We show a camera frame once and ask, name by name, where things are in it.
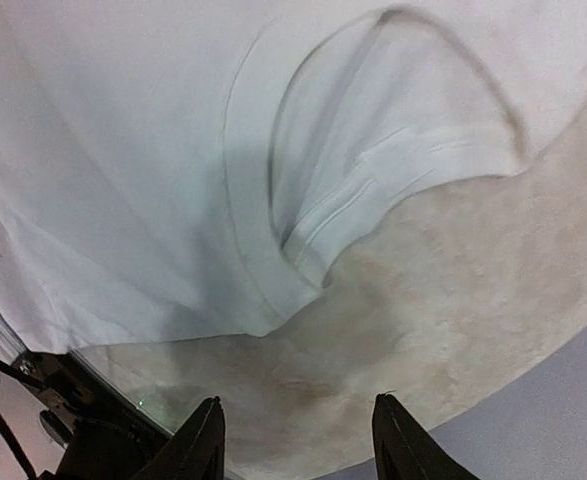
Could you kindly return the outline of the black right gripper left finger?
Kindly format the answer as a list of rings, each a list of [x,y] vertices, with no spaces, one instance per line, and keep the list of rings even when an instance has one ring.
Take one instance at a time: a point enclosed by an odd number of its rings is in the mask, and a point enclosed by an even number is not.
[[[224,478],[225,416],[219,397],[210,397],[133,480]]]

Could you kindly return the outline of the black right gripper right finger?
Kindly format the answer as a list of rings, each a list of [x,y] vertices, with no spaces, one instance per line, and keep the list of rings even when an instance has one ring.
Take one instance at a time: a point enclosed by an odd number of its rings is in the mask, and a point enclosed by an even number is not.
[[[378,479],[478,479],[450,457],[390,393],[376,396],[372,437]]]

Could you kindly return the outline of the white t-shirt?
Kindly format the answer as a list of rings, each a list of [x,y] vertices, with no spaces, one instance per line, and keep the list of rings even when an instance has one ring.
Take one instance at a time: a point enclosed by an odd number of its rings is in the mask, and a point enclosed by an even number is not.
[[[0,312],[50,353],[264,336],[586,99],[587,1],[0,1]]]

